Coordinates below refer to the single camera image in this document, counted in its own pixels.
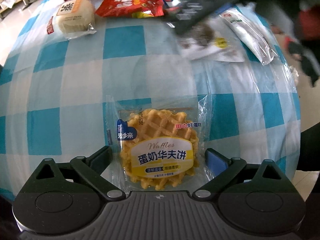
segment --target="blue and white bedsheet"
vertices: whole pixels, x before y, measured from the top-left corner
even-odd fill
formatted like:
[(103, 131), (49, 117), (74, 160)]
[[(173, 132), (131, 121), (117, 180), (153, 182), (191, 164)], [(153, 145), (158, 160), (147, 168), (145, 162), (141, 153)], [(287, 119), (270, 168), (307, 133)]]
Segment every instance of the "blue and white bedsheet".
[[(100, 18), (97, 33), (65, 40), (46, 25), (63, 0), (44, 0), (21, 30), (0, 76), (0, 188), (14, 198), (43, 158), (68, 162), (108, 144), (105, 101), (212, 94), (212, 147), (249, 163), (269, 158), (292, 179), (300, 150), (300, 107), (279, 54), (262, 66), (238, 41), (243, 63), (188, 62), (159, 19)], [(260, 25), (267, 23), (239, 8)], [(235, 38), (227, 27), (223, 34)]]

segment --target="yellow sticker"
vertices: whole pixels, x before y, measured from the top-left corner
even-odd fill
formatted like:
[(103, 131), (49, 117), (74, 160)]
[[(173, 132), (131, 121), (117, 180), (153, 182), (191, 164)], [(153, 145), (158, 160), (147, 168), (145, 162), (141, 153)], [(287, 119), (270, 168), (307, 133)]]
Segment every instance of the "yellow sticker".
[(215, 38), (214, 44), (221, 49), (228, 47), (228, 43), (225, 38)]
[(132, 18), (149, 18), (153, 17), (153, 15), (144, 13), (144, 12), (135, 12), (131, 14)]
[(170, 177), (193, 166), (192, 143), (176, 137), (157, 137), (131, 148), (132, 174), (145, 178)]

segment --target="egg milk waffle package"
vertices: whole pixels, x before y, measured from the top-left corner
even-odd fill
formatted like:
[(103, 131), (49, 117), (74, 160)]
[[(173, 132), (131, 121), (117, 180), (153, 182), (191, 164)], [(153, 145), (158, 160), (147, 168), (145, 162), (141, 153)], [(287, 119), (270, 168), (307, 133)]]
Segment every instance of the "egg milk waffle package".
[(120, 162), (121, 170), (113, 176), (120, 182), (112, 183), (129, 192), (177, 186), (188, 190), (208, 182), (212, 175), (204, 164), (203, 142), (210, 127), (210, 100), (207, 95), (200, 101), (168, 100), (156, 108), (116, 106), (120, 147), (113, 161)]
[(59, 29), (67, 39), (94, 34), (95, 3), (99, 3), (99, 0), (68, 0), (59, 5), (57, 12), (49, 20), (47, 33), (51, 34)]
[(270, 47), (261, 30), (236, 8), (224, 11), (220, 16), (239, 39), (248, 46), (262, 65), (269, 64), (277, 54)]

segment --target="floor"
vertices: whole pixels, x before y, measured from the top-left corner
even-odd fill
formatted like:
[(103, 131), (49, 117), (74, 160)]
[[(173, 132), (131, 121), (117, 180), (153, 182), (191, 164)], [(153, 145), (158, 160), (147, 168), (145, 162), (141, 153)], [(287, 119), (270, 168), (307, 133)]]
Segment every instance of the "floor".
[[(4, 65), (6, 58), (16, 40), (20, 30), (29, 19), (31, 14), (42, 2), (42, 0), (30, 0), (34, 2), (30, 7), (24, 11), (20, 11), (23, 3), (16, 5), (7, 17), (0, 22), (0, 64)], [(283, 36), (276, 35), (279, 44), (283, 43)], [(307, 76), (300, 71), (299, 63), (292, 60), (288, 55), (285, 55), (288, 63), (297, 68), (299, 72), (299, 83), (297, 90), (300, 98), (301, 107), (301, 131), (304, 131), (316, 123), (320, 122), (320, 82), (315, 88), (311, 88)], [(319, 171), (304, 172), (296, 171), (293, 184), (300, 192), (301, 196), (306, 199), (310, 194), (317, 178)]]

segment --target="metal screw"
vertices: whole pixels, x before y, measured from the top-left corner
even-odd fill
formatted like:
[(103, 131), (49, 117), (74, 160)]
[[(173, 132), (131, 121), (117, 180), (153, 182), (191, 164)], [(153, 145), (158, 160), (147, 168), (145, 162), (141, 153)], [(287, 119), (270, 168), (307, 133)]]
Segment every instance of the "metal screw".
[(211, 195), (210, 191), (201, 189), (196, 191), (196, 196), (200, 198), (209, 197)]
[(122, 191), (118, 189), (113, 189), (107, 192), (107, 196), (111, 198), (117, 198), (122, 196)]

